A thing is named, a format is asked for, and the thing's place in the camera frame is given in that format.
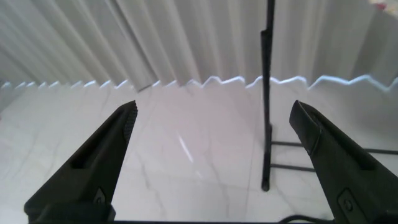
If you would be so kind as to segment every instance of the black cable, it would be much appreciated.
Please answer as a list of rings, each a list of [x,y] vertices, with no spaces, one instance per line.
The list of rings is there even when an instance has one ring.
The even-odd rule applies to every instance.
[[[289,217],[282,219],[281,221],[279,221],[279,223],[288,223],[288,222],[297,221],[297,220],[304,220],[304,221],[308,221],[308,222],[312,222],[312,223],[322,223],[322,224],[330,224],[330,223],[335,222],[334,220],[324,220],[321,218],[313,218],[313,217],[308,217],[305,215],[291,215]]]

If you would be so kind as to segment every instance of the curtain fold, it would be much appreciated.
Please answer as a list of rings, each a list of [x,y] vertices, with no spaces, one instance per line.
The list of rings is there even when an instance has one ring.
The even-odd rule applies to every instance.
[[[0,80],[253,82],[266,0],[0,1]],[[397,77],[397,19],[363,0],[277,0],[271,74]]]

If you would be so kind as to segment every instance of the pleated curtain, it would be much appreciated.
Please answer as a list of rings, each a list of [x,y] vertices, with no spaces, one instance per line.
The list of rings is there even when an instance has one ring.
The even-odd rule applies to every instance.
[[[266,0],[3,0],[0,81],[253,82]],[[367,1],[276,0],[271,74],[397,77],[397,19]]]

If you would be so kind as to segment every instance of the curtain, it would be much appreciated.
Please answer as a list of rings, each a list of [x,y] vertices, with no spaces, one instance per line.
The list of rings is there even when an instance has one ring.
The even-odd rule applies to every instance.
[[[3,0],[0,80],[204,83],[261,72],[266,0]],[[363,0],[277,0],[272,76],[398,74],[397,21]]]

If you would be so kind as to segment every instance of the floor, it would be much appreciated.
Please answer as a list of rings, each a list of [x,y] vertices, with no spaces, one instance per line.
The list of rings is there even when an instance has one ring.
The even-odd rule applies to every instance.
[[[275,140],[297,141],[289,126],[296,99],[320,110],[363,147],[398,150],[398,85],[271,82]],[[264,127],[262,80],[205,86],[125,84],[37,86],[1,112],[0,223],[26,223],[25,201],[121,104],[139,114],[113,198],[117,220],[278,221],[332,218],[314,173],[272,169],[260,189]],[[373,155],[398,174],[398,157]],[[272,161],[311,167],[304,149],[274,146]]]

